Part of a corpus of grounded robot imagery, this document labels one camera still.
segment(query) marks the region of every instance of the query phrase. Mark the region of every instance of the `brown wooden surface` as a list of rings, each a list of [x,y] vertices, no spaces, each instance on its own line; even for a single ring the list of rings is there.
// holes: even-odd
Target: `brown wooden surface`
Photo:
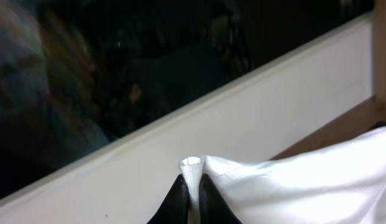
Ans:
[[[386,102],[386,0],[376,0],[374,11],[375,97]]]
[[[350,140],[370,130],[378,121],[386,121],[386,103],[379,103],[371,98],[289,147],[273,159],[283,159]]]

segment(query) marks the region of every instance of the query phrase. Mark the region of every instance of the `white wall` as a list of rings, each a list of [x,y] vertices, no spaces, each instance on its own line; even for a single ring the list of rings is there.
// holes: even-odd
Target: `white wall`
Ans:
[[[183,158],[271,158],[371,96],[371,27],[358,18],[5,198],[0,223],[146,223]]]

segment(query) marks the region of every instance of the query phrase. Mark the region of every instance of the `white cloth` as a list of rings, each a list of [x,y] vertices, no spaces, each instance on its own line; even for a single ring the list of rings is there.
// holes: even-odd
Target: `white cloth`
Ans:
[[[386,128],[279,161],[201,159],[244,224],[386,223]],[[193,169],[183,175],[188,183],[200,181]]]

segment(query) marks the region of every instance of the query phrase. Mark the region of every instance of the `wooden floor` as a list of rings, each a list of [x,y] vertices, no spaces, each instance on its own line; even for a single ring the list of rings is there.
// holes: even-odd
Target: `wooden floor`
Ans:
[[[273,159],[283,159],[350,140],[367,132],[379,121],[386,121],[386,104],[378,103],[371,98],[289,147]]]

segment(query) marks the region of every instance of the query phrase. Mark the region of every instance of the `glass pane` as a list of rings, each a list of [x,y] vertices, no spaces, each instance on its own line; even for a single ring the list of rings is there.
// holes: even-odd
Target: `glass pane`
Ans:
[[[372,5],[0,0],[0,198]]]

